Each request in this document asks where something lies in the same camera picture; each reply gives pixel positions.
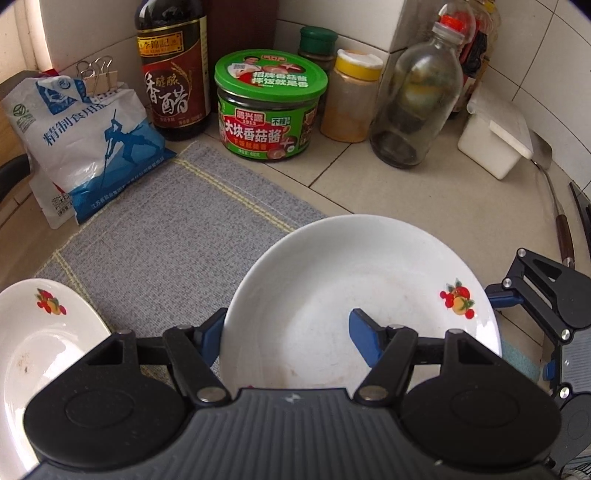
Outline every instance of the wooden handle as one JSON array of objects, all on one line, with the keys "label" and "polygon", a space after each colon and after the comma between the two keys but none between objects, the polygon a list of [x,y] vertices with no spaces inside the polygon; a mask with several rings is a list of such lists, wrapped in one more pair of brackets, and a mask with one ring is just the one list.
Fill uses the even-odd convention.
[{"label": "wooden handle", "polygon": [[566,219],[566,215],[556,217],[556,229],[558,230],[558,245],[562,261],[564,262],[567,258],[574,261],[573,238],[570,236],[569,221]]}]

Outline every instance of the fruit pattern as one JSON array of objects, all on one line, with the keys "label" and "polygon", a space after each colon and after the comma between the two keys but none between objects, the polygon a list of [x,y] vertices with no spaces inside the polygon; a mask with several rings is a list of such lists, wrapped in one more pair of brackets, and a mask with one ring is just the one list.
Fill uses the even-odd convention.
[{"label": "fruit pattern", "polygon": [[42,290],[40,288],[37,289],[39,292],[35,296],[37,297],[37,306],[40,309],[45,309],[47,313],[53,313],[55,315],[65,315],[66,308],[63,305],[60,305],[60,302],[57,298],[55,298],[51,293],[47,290]]},{"label": "fruit pattern", "polygon": [[470,290],[462,285],[458,279],[453,285],[447,285],[447,291],[442,291],[439,296],[445,300],[445,306],[452,309],[456,315],[464,315],[468,320],[474,318],[472,310],[474,300],[470,299]]}]

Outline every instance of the mushroom sauce jar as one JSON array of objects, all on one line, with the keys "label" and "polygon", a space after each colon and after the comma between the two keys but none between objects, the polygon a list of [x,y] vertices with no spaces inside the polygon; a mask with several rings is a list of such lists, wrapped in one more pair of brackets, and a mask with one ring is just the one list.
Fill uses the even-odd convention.
[{"label": "mushroom sauce jar", "polygon": [[275,50],[221,58],[215,81],[220,139],[251,160],[292,157],[306,149],[327,77],[316,64]]}]

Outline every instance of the white container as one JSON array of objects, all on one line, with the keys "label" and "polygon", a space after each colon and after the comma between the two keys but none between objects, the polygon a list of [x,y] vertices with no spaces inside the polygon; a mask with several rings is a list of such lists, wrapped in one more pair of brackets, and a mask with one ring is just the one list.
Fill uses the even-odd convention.
[{"label": "white container", "polygon": [[467,106],[471,117],[457,147],[502,180],[521,157],[533,156],[523,114],[480,84]]}]

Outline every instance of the jar label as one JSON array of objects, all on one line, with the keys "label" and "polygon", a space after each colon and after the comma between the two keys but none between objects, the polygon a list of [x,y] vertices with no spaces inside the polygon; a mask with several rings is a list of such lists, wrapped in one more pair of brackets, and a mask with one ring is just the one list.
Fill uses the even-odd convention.
[{"label": "jar label", "polygon": [[219,100],[222,143],[231,152],[253,160],[282,160],[310,142],[317,105],[283,111],[256,111]]}]

